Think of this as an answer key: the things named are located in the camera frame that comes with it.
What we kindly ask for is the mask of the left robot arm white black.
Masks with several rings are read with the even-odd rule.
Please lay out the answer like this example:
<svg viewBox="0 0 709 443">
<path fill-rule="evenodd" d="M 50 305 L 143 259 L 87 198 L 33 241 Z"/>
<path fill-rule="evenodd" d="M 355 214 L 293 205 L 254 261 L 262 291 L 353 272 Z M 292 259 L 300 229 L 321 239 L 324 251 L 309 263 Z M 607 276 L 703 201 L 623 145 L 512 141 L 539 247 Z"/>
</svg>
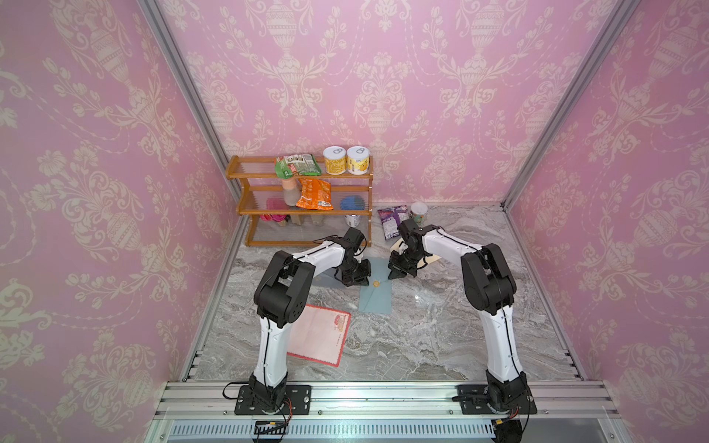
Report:
<svg viewBox="0 0 709 443">
<path fill-rule="evenodd" d="M 247 388 L 258 408 L 275 413 L 285 403 L 291 328 L 306 308 L 315 277 L 332 269 L 345 287 L 369 285 L 371 264 L 362 257 L 366 247 L 365 235 L 350 227 L 343 236 L 323 237 L 305 252 L 279 250 L 273 255 L 253 297 L 260 350 Z"/>
</svg>

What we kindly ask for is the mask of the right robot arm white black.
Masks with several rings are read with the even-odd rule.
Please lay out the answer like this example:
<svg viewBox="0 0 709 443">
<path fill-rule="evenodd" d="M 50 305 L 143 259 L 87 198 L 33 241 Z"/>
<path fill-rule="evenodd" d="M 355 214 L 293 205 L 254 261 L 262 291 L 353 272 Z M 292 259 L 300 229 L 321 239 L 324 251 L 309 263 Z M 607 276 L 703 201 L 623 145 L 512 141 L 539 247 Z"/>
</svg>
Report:
<svg viewBox="0 0 709 443">
<path fill-rule="evenodd" d="M 482 322 L 487 346 L 487 402 L 499 413 L 537 411 L 520 362 L 513 333 L 513 304 L 517 285 L 504 254 L 496 244 L 478 245 L 448 234 L 437 225 L 403 221 L 402 243 L 391 252 L 389 278 L 417 273 L 437 256 L 461 271 L 463 291 Z"/>
</svg>

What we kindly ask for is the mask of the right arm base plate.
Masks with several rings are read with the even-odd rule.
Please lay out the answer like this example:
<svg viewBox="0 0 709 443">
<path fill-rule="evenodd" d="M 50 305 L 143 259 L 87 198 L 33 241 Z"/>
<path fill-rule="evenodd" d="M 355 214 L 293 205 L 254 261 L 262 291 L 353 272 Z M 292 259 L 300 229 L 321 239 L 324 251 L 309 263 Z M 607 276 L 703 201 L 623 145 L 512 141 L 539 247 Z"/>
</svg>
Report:
<svg viewBox="0 0 709 443">
<path fill-rule="evenodd" d="M 459 385 L 452 401 L 464 415 L 536 415 L 537 405 L 528 389 L 502 389 L 487 385 Z"/>
</svg>

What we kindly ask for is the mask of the teal blue envelope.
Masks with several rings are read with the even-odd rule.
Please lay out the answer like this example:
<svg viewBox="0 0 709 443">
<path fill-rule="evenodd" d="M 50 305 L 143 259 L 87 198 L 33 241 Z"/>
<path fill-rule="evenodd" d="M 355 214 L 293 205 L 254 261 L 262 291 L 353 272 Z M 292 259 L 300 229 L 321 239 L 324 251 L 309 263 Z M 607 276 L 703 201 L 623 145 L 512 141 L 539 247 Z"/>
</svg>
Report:
<svg viewBox="0 0 709 443">
<path fill-rule="evenodd" d="M 371 258 L 369 285 L 360 288 L 358 310 L 363 313 L 391 315 L 393 311 L 392 281 L 389 280 L 389 261 Z"/>
</svg>

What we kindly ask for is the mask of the dark grey envelope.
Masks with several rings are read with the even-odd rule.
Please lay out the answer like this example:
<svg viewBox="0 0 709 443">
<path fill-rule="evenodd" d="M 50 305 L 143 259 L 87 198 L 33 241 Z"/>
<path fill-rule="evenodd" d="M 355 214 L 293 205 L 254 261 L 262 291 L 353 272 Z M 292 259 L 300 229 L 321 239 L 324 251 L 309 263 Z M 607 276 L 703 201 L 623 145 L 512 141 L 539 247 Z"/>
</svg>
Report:
<svg viewBox="0 0 709 443">
<path fill-rule="evenodd" d="M 336 269 L 327 269 L 322 273 L 318 274 L 313 278 L 313 287 L 327 288 L 327 289 L 345 289 L 346 286 L 339 280 L 336 276 Z"/>
</svg>

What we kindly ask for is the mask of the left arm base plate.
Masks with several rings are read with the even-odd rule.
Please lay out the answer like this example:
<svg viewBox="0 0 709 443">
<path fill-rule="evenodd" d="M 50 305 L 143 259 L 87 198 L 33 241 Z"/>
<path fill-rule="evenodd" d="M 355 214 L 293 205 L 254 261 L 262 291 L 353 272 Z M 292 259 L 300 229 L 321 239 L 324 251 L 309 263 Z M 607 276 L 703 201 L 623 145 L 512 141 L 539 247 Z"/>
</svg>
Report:
<svg viewBox="0 0 709 443">
<path fill-rule="evenodd" d="M 236 397 L 234 414 L 309 415 L 311 397 L 311 385 L 286 384 L 276 389 L 243 386 Z"/>
</svg>

